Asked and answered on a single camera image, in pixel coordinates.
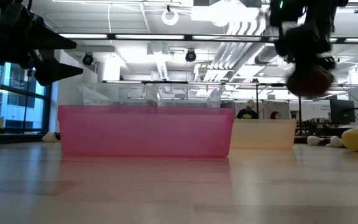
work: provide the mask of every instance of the black cable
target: black cable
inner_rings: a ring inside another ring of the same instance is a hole
[[[29,4],[27,5],[27,10],[31,10],[32,7],[32,0],[29,0]]]

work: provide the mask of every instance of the translucent plastic container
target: translucent plastic container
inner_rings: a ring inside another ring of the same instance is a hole
[[[220,108],[222,85],[154,84],[157,106],[185,108]]]
[[[59,106],[64,156],[226,157],[233,110]]]
[[[84,83],[78,87],[83,105],[156,106],[157,94],[141,83]]]

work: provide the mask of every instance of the security camera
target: security camera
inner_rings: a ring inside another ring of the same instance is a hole
[[[186,54],[186,61],[187,62],[194,62],[197,58],[196,52],[194,50],[188,50]]]
[[[92,53],[85,53],[85,56],[82,59],[82,63],[84,63],[84,65],[92,65],[93,62],[94,62],[93,54]]]

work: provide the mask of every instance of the wooden floor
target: wooden floor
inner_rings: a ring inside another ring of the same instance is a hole
[[[358,152],[62,159],[59,144],[4,145],[0,223],[358,224]]]

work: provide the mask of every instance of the woman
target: woman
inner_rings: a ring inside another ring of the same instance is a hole
[[[270,115],[270,119],[281,119],[281,114],[278,111],[273,111]]]

